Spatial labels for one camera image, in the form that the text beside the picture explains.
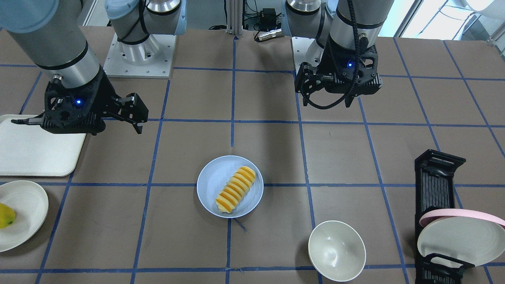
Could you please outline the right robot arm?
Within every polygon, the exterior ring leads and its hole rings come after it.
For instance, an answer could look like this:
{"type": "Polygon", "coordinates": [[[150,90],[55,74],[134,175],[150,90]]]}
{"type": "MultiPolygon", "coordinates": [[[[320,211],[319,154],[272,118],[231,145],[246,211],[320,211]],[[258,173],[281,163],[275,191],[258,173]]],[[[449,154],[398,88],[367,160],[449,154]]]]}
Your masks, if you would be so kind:
{"type": "MultiPolygon", "coordinates": [[[[1,27],[49,77],[43,113],[12,119],[52,134],[97,135],[105,118],[125,121],[137,134],[148,120],[148,108],[136,92],[119,96],[77,24],[83,0],[2,0],[1,27]]],[[[184,0],[107,0],[105,10],[116,34],[116,54],[124,72],[167,64],[161,36],[186,31],[184,0]]]]}

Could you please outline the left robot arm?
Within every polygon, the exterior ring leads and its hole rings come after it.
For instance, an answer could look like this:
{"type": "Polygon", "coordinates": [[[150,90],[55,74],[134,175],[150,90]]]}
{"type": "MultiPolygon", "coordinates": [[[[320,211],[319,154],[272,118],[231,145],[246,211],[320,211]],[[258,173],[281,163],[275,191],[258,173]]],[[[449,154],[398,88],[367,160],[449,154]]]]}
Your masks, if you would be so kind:
{"type": "Polygon", "coordinates": [[[392,0],[285,0],[282,33],[312,38],[305,60],[296,66],[295,91],[303,105],[320,110],[383,86],[375,42],[393,7],[392,0]]]}

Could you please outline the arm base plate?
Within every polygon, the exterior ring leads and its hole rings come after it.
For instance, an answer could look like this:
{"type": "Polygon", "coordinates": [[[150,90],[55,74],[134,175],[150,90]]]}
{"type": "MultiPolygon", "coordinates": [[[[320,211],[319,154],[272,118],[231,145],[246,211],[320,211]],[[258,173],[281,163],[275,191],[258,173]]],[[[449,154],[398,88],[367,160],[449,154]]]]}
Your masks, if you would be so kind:
{"type": "Polygon", "coordinates": [[[103,70],[110,78],[169,79],[177,36],[150,35],[143,43],[127,45],[114,35],[103,70]]]}
{"type": "Polygon", "coordinates": [[[292,37],[292,52],[294,68],[298,73],[301,63],[307,62],[312,66],[318,66],[324,52],[314,38],[292,37]]]}

